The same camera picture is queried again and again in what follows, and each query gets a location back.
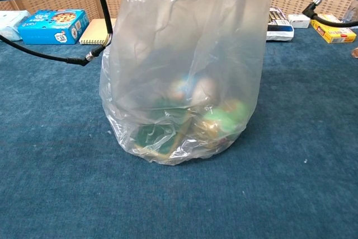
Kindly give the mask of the clear plastic shopping bag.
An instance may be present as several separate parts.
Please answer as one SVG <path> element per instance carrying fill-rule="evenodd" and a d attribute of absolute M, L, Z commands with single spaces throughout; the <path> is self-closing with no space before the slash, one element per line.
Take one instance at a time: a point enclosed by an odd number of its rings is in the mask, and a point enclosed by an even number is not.
<path fill-rule="evenodd" d="M 229 148 L 255 111 L 271 0 L 121 0 L 112 43 L 102 57 L 100 96 L 117 142 L 149 162 L 176 165 Z M 179 76 L 207 75 L 217 82 L 217 104 L 192 106 L 191 125 L 167 158 L 135 147 L 148 110 Z M 211 108 L 237 99 L 248 107 L 235 134 L 204 140 L 195 123 Z"/>

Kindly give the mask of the kraft spiral notebook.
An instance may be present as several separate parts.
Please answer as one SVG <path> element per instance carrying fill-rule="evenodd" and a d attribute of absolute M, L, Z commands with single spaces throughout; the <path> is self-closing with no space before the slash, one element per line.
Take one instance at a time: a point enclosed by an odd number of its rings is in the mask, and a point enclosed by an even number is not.
<path fill-rule="evenodd" d="M 81 45 L 108 45 L 107 27 L 104 18 L 93 19 L 79 39 Z"/>

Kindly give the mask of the blue cookie box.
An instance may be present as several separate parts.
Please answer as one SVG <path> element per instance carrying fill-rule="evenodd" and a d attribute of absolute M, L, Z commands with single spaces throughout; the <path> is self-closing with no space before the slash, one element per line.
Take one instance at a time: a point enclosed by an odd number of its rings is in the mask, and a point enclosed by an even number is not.
<path fill-rule="evenodd" d="M 88 25 L 85 10 L 39 10 L 18 31 L 27 45 L 73 45 Z"/>

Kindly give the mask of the light blue wet wipes pack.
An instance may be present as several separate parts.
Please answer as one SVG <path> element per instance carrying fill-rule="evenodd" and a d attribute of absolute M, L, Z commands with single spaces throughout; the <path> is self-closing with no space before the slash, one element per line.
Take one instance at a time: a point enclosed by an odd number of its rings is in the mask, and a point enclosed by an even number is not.
<path fill-rule="evenodd" d="M 10 41 L 21 41 L 18 27 L 31 16 L 27 10 L 0 11 L 0 35 Z"/>

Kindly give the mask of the jar with colourful label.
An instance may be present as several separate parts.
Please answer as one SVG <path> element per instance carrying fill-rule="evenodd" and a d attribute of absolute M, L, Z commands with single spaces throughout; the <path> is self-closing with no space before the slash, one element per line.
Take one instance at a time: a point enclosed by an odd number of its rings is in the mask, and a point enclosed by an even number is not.
<path fill-rule="evenodd" d="M 217 82 L 207 75 L 179 76 L 169 84 L 166 95 L 192 106 L 217 104 L 219 100 Z"/>

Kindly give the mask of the dark green box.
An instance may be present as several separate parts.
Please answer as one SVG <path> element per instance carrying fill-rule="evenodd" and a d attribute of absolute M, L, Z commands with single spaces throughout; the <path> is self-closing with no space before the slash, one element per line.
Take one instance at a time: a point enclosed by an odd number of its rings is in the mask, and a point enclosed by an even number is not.
<path fill-rule="evenodd" d="M 143 155 L 167 159 L 182 141 L 191 125 L 188 104 L 159 99 L 148 110 L 148 122 L 139 126 L 135 147 Z"/>

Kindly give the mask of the black and white snack packet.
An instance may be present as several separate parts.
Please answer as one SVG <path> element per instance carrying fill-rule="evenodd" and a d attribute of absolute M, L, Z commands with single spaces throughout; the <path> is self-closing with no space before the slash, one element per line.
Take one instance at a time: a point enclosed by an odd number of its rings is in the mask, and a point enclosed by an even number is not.
<path fill-rule="evenodd" d="M 266 40 L 291 41 L 294 37 L 294 28 L 281 9 L 270 7 Z"/>

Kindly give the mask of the light green snack packet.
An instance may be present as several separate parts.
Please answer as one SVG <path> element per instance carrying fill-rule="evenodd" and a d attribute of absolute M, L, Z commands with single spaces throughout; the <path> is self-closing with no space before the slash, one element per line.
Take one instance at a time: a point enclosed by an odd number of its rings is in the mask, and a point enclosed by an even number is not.
<path fill-rule="evenodd" d="M 243 101 L 226 100 L 211 108 L 195 123 L 195 132 L 204 140 L 224 138 L 244 126 L 248 114 L 248 107 Z"/>

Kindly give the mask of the small white box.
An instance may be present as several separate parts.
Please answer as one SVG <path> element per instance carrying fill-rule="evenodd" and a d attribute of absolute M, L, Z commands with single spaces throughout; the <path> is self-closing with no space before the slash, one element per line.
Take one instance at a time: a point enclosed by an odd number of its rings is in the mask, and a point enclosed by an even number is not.
<path fill-rule="evenodd" d="M 288 20 L 295 29 L 307 29 L 310 25 L 310 18 L 303 14 L 290 14 Z"/>

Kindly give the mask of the teal carpet table cover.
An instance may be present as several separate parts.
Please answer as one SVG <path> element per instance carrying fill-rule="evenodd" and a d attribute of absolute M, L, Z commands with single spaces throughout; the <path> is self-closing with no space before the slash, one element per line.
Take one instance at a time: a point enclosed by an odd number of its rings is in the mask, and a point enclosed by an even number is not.
<path fill-rule="evenodd" d="M 100 60 L 0 42 L 0 239 L 358 239 L 357 47 L 268 43 L 236 142 L 165 166 L 119 147 Z"/>

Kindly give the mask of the yellow box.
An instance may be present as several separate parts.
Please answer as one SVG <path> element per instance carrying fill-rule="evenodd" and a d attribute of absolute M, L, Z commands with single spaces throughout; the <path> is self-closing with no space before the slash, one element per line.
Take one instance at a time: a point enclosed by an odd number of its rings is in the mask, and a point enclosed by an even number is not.
<path fill-rule="evenodd" d="M 329 44 L 352 43 L 356 39 L 356 34 L 346 27 L 331 27 L 324 25 L 317 20 L 311 19 L 311 26 Z"/>

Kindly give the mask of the clear water bottle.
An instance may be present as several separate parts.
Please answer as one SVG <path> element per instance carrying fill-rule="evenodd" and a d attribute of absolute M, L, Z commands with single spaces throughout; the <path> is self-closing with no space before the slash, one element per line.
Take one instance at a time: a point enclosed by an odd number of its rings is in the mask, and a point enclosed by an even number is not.
<path fill-rule="evenodd" d="M 342 18 L 342 23 L 345 27 L 358 28 L 358 0 L 352 0 Z"/>

